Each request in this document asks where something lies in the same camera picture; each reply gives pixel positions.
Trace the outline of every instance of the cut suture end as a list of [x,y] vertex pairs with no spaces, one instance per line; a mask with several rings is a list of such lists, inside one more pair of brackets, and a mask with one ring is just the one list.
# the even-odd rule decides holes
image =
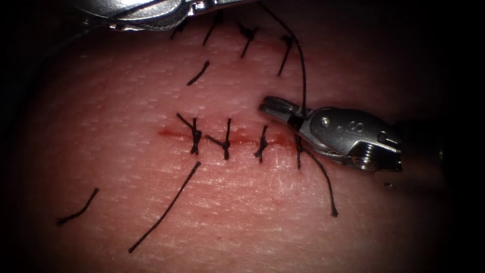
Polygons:
[[330,178],[328,177],[328,174],[327,174],[327,171],[325,170],[325,168],[323,167],[322,163],[320,163],[320,161],[318,161],[318,159],[312,154],[310,153],[310,151],[308,151],[305,147],[302,146],[302,151],[309,155],[310,158],[318,165],[318,167],[320,168],[320,170],[322,171],[323,173],[323,176],[325,176],[325,179],[327,180],[327,185],[328,185],[328,192],[330,193],[330,205],[331,205],[331,209],[332,209],[332,213],[331,215],[333,217],[337,217],[338,215],[338,212],[337,212],[337,208],[335,207],[335,200],[333,198],[333,190],[332,190],[332,184],[330,183]]
[[212,23],[212,26],[209,28],[209,31],[207,32],[206,37],[204,38],[204,42],[202,43],[203,46],[206,45],[207,40],[211,36],[211,33],[214,30],[214,28],[216,27],[216,25],[222,23],[222,21],[223,21],[222,10],[218,10],[217,13],[216,13],[216,16],[214,17],[214,22]]
[[284,53],[284,57],[283,57],[283,61],[281,62],[281,66],[279,67],[279,70],[278,70],[278,76],[281,76],[281,73],[283,71],[283,67],[284,67],[286,60],[288,58],[288,55],[289,55],[289,50],[292,48],[292,44],[293,44],[293,39],[290,36],[283,35],[283,37],[281,39],[286,43],[286,51]]
[[170,203],[170,205],[168,205],[167,209],[165,210],[165,212],[162,214],[162,216],[160,217],[160,219],[158,219],[158,221],[145,233],[143,234],[143,236],[138,240],[136,241],[136,243],[130,247],[128,249],[128,253],[132,253],[135,248],[137,248],[142,242],[143,240],[145,240],[145,238],[152,232],[154,231],[158,225],[162,222],[162,220],[165,218],[165,216],[167,216],[168,212],[170,211],[170,209],[173,207],[173,205],[175,204],[175,201],[177,201],[178,197],[180,196],[180,194],[182,193],[183,189],[185,188],[185,186],[187,185],[188,181],[192,178],[193,174],[196,172],[197,168],[201,165],[201,162],[200,161],[197,161],[197,163],[194,165],[194,167],[192,168],[192,170],[190,171],[190,174],[187,176],[187,178],[185,179],[185,181],[183,182],[182,186],[180,187],[180,190],[178,191],[177,195],[175,195],[174,199],[172,200],[172,202]]
[[303,152],[302,137],[295,134],[295,143],[296,143],[296,149],[297,149],[297,166],[298,166],[298,169],[301,169],[302,167],[301,154]]
[[56,222],[56,225],[58,227],[61,227],[66,222],[68,222],[68,221],[70,221],[70,220],[72,220],[72,219],[80,216],[81,214],[83,214],[86,211],[86,209],[89,207],[89,204],[91,203],[91,201],[93,200],[93,198],[96,196],[96,194],[98,193],[98,191],[99,191],[99,189],[98,188],[95,188],[94,191],[92,192],[91,196],[87,200],[86,204],[84,205],[84,207],[80,211],[78,211],[78,212],[76,212],[74,214],[71,214],[71,215],[69,215],[67,217],[58,218],[57,219],[58,221]]
[[248,50],[249,44],[254,40],[254,35],[256,34],[256,31],[258,31],[259,27],[255,27],[253,30],[245,28],[241,23],[236,22],[236,25],[239,27],[239,31],[242,35],[244,35],[246,38],[248,38],[248,41],[246,42],[246,45],[244,46],[244,49],[242,50],[241,53],[241,58],[244,58],[246,55],[246,51]]
[[209,65],[210,65],[210,62],[206,61],[204,63],[204,66],[202,67],[202,70],[194,78],[188,81],[187,86],[191,86],[194,82],[196,82],[200,78],[200,76],[202,76],[202,74],[206,71]]

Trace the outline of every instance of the black suture thread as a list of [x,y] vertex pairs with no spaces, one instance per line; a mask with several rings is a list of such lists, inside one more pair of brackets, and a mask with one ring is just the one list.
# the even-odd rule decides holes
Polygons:
[[246,55],[246,51],[248,50],[249,44],[254,40],[254,35],[256,34],[256,31],[258,31],[259,27],[255,27],[254,30],[245,28],[241,23],[236,22],[236,25],[239,27],[239,32],[246,36],[248,38],[248,41],[246,42],[246,45],[244,46],[244,49],[241,53],[241,58],[244,58],[244,55]]
[[135,13],[141,9],[144,9],[144,8],[148,8],[150,6],[153,6],[153,5],[156,5],[160,2],[163,2],[165,0],[153,0],[153,1],[150,1],[150,2],[147,2],[147,3],[144,3],[144,4],[141,4],[141,5],[138,5],[138,6],[135,6],[133,8],[130,8],[130,9],[127,9],[125,11],[122,11],[122,12],[119,12],[119,13],[116,13],[116,14],[113,14],[105,19],[102,19],[101,21],[99,21],[96,25],[94,26],[91,26],[87,29],[84,29],[72,36],[70,36],[69,38],[63,40],[62,42],[54,45],[53,47],[51,47],[50,49],[47,50],[47,52],[40,58],[40,60],[38,62],[36,62],[33,67],[31,67],[30,69],[35,69],[35,66],[38,66],[38,65],[41,65],[43,62],[45,62],[50,56],[52,56],[53,54],[55,54],[56,52],[59,52],[61,49],[63,49],[64,47],[68,46],[69,44],[71,44],[72,42],[88,35],[89,33],[93,32],[94,30],[96,30],[98,27],[108,23],[108,22],[112,22],[113,20],[115,19],[118,19],[118,18],[121,18],[121,17],[124,17],[124,16],[127,16],[129,14],[132,14],[132,13]]
[[263,128],[263,134],[261,135],[261,138],[259,140],[259,149],[254,153],[254,157],[259,158],[259,163],[263,163],[263,150],[266,148],[266,146],[268,146],[265,136],[267,128],[268,126],[265,125]]
[[305,71],[305,61],[303,59],[303,51],[298,41],[297,37],[293,31],[285,24],[281,19],[279,19],[269,8],[267,8],[263,3],[258,2],[259,5],[266,11],[275,21],[277,21],[292,37],[293,41],[297,45],[298,52],[300,53],[300,62],[302,63],[302,77],[303,77],[303,101],[302,101],[302,116],[305,118],[307,116],[307,74]]
[[176,32],[182,32],[185,26],[187,25],[188,18],[185,18],[172,32],[172,35],[170,35],[170,39],[173,39],[175,37]]
[[62,226],[62,225],[64,225],[64,224],[65,224],[67,221],[72,220],[72,219],[74,219],[74,218],[76,218],[76,217],[80,216],[81,214],[83,214],[83,213],[86,211],[86,209],[88,208],[88,206],[89,206],[89,204],[91,203],[92,199],[93,199],[93,198],[96,196],[96,194],[98,193],[98,191],[100,191],[100,190],[99,190],[98,188],[95,188],[95,189],[94,189],[94,191],[92,192],[92,194],[91,194],[90,198],[87,200],[86,205],[84,205],[84,207],[83,207],[83,208],[82,208],[80,211],[78,211],[78,212],[76,212],[76,213],[74,213],[74,214],[71,214],[71,215],[69,215],[69,216],[67,216],[67,217],[58,218],[58,219],[57,219],[58,221],[57,221],[56,225],[57,225],[58,227],[61,227],[61,226]]
[[209,61],[206,61],[204,63],[202,70],[194,78],[188,81],[187,86],[191,86],[195,81],[197,81],[200,78],[200,76],[202,76],[202,74],[206,71],[207,67],[209,67],[210,64],[211,63],[209,63]]
[[187,179],[185,179],[185,181],[183,182],[182,184],[182,187],[180,187],[180,190],[178,191],[177,195],[175,196],[175,198],[172,200],[172,203],[170,203],[170,205],[168,206],[168,208],[165,210],[165,212],[163,213],[163,215],[160,217],[160,219],[158,219],[158,221],[145,233],[143,234],[143,236],[138,240],[136,241],[136,243],[130,247],[130,249],[128,249],[128,253],[131,253],[133,252],[133,250],[135,250],[135,248],[141,244],[143,242],[143,240],[145,240],[145,238],[154,230],[157,228],[157,226],[162,222],[162,220],[165,218],[165,216],[167,216],[167,213],[170,211],[170,209],[173,207],[173,204],[175,204],[175,201],[177,201],[177,198],[180,196],[180,194],[182,193],[183,191],[183,188],[185,188],[185,186],[187,185],[188,181],[192,178],[193,174],[196,172],[197,168],[201,165],[201,162],[200,161],[197,161],[197,163],[195,164],[195,166],[192,168],[192,170],[190,171],[190,174],[187,176]]
[[198,155],[199,154],[198,145],[199,145],[199,141],[201,141],[202,131],[197,130],[197,119],[193,118],[192,124],[190,124],[179,113],[177,113],[177,117],[192,130],[193,145],[192,145],[192,149],[190,150],[190,154],[193,155],[195,153],[196,155]]
[[283,61],[281,62],[281,66],[279,67],[278,76],[281,76],[284,64],[286,63],[286,59],[288,58],[289,50],[292,48],[293,45],[293,39],[291,37],[283,35],[281,39],[286,43],[286,52],[284,53]]
[[303,152],[302,137],[295,134],[295,143],[297,145],[297,166],[298,166],[298,169],[300,169],[302,167],[302,161],[300,157]]
[[231,143],[229,142],[229,132],[231,129],[231,119],[227,120],[227,132],[226,132],[226,140],[224,142],[218,141],[217,139],[211,137],[210,135],[206,135],[206,138],[215,144],[219,145],[222,147],[224,150],[224,160],[229,159],[229,147],[231,146]]
[[212,23],[212,26],[211,28],[209,28],[209,31],[207,32],[206,37],[204,38],[204,42],[202,43],[203,46],[206,45],[207,40],[209,39],[209,36],[211,36],[211,33],[216,27],[216,25],[222,23],[223,19],[224,17],[223,17],[222,10],[218,10],[216,13],[216,16],[214,17],[214,22]]
[[318,161],[318,159],[312,153],[310,153],[310,151],[308,151],[305,147],[302,147],[302,151],[305,154],[309,155],[313,159],[313,161],[315,161],[315,163],[317,163],[318,167],[320,168],[320,170],[323,172],[323,175],[327,179],[328,191],[330,192],[330,204],[331,204],[331,208],[332,208],[331,215],[333,217],[337,217],[338,216],[338,212],[337,212],[337,208],[335,208],[335,201],[333,199],[332,184],[330,183],[330,178],[328,177],[327,171],[323,167],[322,163],[320,163],[320,161]]

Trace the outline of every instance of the skin texture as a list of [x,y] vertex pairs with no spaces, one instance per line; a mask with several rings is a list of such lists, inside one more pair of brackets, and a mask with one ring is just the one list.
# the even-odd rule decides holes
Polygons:
[[[355,108],[387,122],[439,113],[441,78],[413,25],[393,9],[269,5],[305,54],[308,107]],[[403,173],[363,172],[318,156],[325,178],[292,133],[257,111],[265,96],[301,102],[292,48],[280,77],[285,34],[256,5],[225,12],[205,47],[213,14],[183,32],[99,31],[61,52],[19,125],[6,191],[13,237],[28,264],[49,272],[427,271],[446,251],[449,190],[433,164]],[[247,38],[235,21],[259,26]],[[187,86],[210,65],[196,83]],[[196,117],[203,136],[190,155]],[[253,153],[268,125],[263,163]],[[128,253],[196,171],[164,221]],[[396,189],[383,186],[391,183]],[[61,228],[56,219],[87,211]]]

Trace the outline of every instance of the metal instrument jaw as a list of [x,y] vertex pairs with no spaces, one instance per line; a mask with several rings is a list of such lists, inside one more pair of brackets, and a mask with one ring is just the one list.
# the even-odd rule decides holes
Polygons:
[[254,0],[66,0],[71,17],[84,25],[106,24],[126,30],[163,31],[186,17],[254,2]]
[[324,107],[303,109],[285,99],[265,97],[259,110],[287,124],[317,153],[341,165],[369,171],[402,171],[402,141],[383,120],[364,111]]

